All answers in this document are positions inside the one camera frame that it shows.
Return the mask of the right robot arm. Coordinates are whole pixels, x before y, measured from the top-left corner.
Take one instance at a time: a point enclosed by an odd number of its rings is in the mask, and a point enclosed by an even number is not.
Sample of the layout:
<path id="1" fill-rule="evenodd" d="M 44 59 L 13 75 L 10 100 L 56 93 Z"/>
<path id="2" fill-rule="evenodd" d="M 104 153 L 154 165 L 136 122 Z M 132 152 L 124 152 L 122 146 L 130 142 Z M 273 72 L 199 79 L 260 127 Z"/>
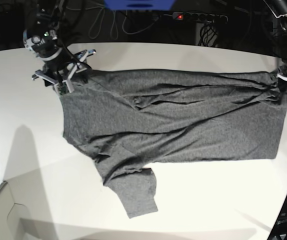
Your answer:
<path id="1" fill-rule="evenodd" d="M 43 62 L 32 80 L 42 79 L 45 86 L 51 86 L 58 95 L 72 93 L 72 78 L 92 68 L 87 58 L 96 54 L 95 49 L 72 53 L 68 45 L 76 34 L 72 30 L 80 23 L 86 1 L 82 0 L 80 10 L 73 22 L 66 19 L 67 0 L 38 0 L 36 14 L 31 26 L 23 32 L 23 45 Z"/>

